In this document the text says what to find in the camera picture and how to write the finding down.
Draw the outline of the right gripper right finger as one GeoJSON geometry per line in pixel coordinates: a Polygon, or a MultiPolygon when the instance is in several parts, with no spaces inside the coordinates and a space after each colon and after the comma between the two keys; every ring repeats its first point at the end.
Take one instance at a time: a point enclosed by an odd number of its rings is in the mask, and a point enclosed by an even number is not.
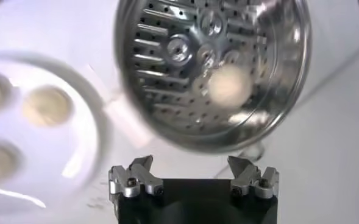
{"type": "Polygon", "coordinates": [[[271,199],[279,194],[279,172],[274,167],[267,167],[263,173],[250,160],[229,156],[227,159],[234,179],[230,189],[235,197],[244,197],[251,192],[260,199],[271,199]]]}

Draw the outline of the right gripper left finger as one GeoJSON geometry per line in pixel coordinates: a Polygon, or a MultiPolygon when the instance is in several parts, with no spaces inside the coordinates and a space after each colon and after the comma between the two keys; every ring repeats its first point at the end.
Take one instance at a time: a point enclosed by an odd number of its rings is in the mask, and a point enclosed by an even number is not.
{"type": "Polygon", "coordinates": [[[128,168],[113,166],[108,172],[109,199],[122,195],[134,198],[142,192],[159,196],[164,193],[163,180],[153,176],[150,169],[153,156],[135,158],[128,168]]]}

